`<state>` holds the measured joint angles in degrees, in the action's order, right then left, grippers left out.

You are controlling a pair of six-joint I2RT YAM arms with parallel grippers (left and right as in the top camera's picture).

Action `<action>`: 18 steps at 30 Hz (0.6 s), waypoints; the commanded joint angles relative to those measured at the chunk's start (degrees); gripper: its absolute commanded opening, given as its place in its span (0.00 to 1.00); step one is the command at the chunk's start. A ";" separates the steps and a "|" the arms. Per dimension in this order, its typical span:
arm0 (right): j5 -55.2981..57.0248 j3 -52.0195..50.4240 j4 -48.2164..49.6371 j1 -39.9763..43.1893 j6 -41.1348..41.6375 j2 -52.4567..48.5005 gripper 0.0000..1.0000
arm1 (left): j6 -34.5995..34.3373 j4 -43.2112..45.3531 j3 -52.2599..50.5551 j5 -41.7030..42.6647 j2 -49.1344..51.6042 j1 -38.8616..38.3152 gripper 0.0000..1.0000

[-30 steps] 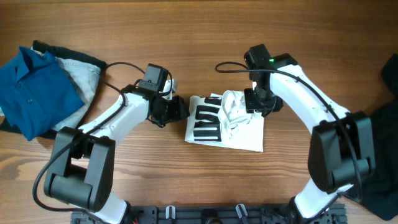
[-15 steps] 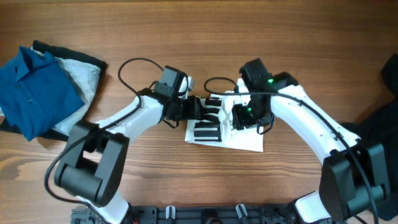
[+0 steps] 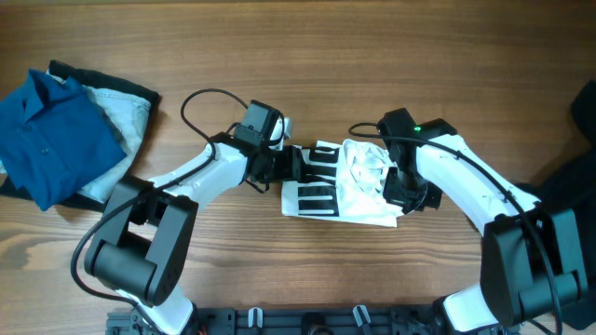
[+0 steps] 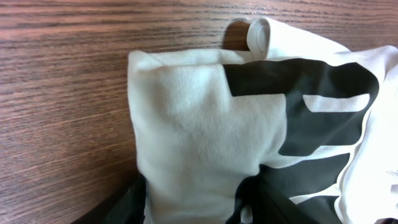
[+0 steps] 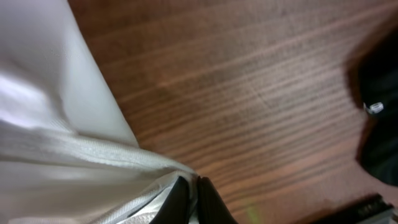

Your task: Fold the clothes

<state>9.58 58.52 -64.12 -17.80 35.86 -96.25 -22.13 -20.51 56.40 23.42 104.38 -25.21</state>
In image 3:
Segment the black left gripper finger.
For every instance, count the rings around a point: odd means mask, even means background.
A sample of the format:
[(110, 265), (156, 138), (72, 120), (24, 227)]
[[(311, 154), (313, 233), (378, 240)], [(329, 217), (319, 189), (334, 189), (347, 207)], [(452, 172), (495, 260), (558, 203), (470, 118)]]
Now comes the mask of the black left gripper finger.
[(302, 182), (336, 182), (336, 168), (305, 165), (302, 167)]
[(339, 149), (331, 147), (308, 147), (303, 149), (303, 153), (310, 163), (316, 164), (336, 164), (339, 160)]

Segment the white polo shirt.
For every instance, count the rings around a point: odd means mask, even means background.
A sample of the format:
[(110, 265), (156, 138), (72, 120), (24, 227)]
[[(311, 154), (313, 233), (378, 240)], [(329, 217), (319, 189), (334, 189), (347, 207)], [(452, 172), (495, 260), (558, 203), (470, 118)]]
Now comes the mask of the white polo shirt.
[(367, 141), (347, 139), (341, 144), (318, 141), (315, 147), (339, 149), (336, 164), (307, 165), (336, 168), (336, 182), (285, 181), (281, 211), (285, 216), (395, 228), (401, 207), (390, 205), (382, 192), (388, 170), (394, 167), (387, 150)]

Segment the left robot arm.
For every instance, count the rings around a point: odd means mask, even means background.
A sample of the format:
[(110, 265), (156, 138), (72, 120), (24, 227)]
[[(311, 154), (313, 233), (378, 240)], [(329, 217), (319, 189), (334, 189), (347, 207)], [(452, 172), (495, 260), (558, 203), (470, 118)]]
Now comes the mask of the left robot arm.
[(86, 293), (131, 306), (109, 316), (109, 334), (233, 334), (235, 311), (199, 309), (178, 284), (197, 213), (246, 179), (332, 185), (338, 156), (329, 145), (273, 148), (220, 133), (169, 174), (121, 180), (76, 246), (71, 276)]

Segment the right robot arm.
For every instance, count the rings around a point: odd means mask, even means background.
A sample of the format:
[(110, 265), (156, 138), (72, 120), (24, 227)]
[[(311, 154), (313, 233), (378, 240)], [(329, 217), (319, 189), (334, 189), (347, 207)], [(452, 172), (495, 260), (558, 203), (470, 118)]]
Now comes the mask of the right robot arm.
[(416, 125), (407, 114), (387, 116), (377, 129), (396, 164), (387, 203), (410, 213), (438, 208), (447, 194), (482, 235), (480, 282), (434, 302), (434, 333), (507, 332), (547, 313), (574, 329), (594, 324), (588, 212), (503, 179), (442, 119)]

